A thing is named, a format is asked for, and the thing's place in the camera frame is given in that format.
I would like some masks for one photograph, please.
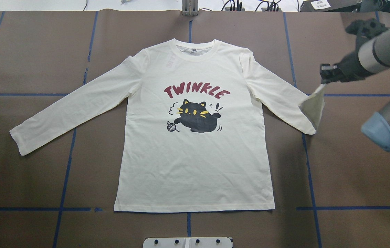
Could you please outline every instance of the shirt fabric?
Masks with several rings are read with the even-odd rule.
[[[129,56],[13,128],[26,155],[128,97],[115,211],[274,209],[262,104],[305,134],[307,95],[222,41]]]

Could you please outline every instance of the cable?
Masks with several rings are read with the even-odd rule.
[[[234,0],[228,0],[228,1],[226,1],[226,2],[224,3],[224,6],[223,6],[223,8],[221,9],[221,11],[223,11],[223,10],[224,10],[224,8],[225,8],[225,6],[227,5],[227,3],[228,3],[228,2],[230,2],[230,11],[232,11],[231,2],[233,2],[233,8],[234,8]]]
[[[260,6],[261,4],[263,4],[263,3],[267,3],[267,9],[270,8],[270,3],[269,3],[268,1],[261,1],[254,11],[256,12],[257,9],[259,8],[259,6]]]
[[[261,1],[254,11],[256,12],[257,9],[259,8],[259,6],[262,3],[267,3],[267,9],[264,10],[264,11],[279,11],[279,5],[277,4],[278,2],[275,2],[275,1],[272,1],[272,2],[270,2],[270,1]]]

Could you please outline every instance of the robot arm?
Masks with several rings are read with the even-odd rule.
[[[346,32],[355,33],[356,50],[341,62],[322,64],[322,84],[364,80],[390,68],[390,30],[376,20],[353,22]],[[362,132],[385,151],[390,151],[390,102],[362,126]]]

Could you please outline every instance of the black cable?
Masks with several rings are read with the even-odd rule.
[[[279,5],[277,5],[277,3],[275,3],[273,0],[272,4],[270,5],[270,10],[266,10],[266,11],[276,11],[276,6],[279,6]]]
[[[276,3],[274,3],[274,0],[273,0],[273,3],[274,4],[272,4],[273,5],[273,11],[279,11],[279,2],[280,1],[282,1],[282,0],[279,0],[279,1],[277,1]]]
[[[257,9],[259,8],[259,6],[260,6],[261,4],[263,4],[263,3],[267,3],[267,9],[270,8],[270,3],[269,3],[268,1],[261,1],[254,11],[256,12]]]
[[[275,2],[272,1],[272,3],[268,6],[268,8],[265,11],[271,11],[274,5],[275,5]]]
[[[270,11],[276,12],[279,10],[279,5],[277,3],[273,4],[273,8]]]
[[[224,10],[224,8],[225,8],[225,6],[227,5],[227,3],[228,2],[230,2],[230,11],[231,11],[231,8],[232,8],[232,6],[231,6],[231,2],[233,2],[233,4],[234,4],[234,0],[228,0],[228,1],[226,1],[225,3],[224,3],[224,6],[223,6],[223,8],[221,9],[221,11],[223,11]]]

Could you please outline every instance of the printed graphic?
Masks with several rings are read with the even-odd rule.
[[[173,132],[173,131],[179,132],[179,130],[176,130],[176,125],[174,123],[167,122],[167,124],[168,124],[168,131],[169,132]]]
[[[173,105],[169,108],[169,112],[168,112],[168,113],[169,113],[170,115],[173,115],[173,114],[171,113],[171,111],[172,111],[172,108],[175,107],[175,104],[177,104],[177,103],[178,103],[178,102],[174,102]]]
[[[203,82],[182,82],[178,85],[171,85],[165,88],[165,93],[168,94],[170,98],[173,98],[175,95],[189,93],[189,92],[199,92],[214,96],[216,99],[220,99],[224,95],[230,94],[230,91],[221,89],[219,86],[211,86],[210,83]]]
[[[215,130],[217,128],[217,120],[218,118],[221,118],[221,114],[210,114],[205,106],[205,102],[196,103],[184,99],[181,107],[178,108],[180,117],[176,118],[174,123],[168,123],[168,131],[173,132],[176,130],[176,125],[179,123],[190,128],[192,132],[205,133]],[[219,111],[218,108],[219,103],[217,104],[215,111]]]

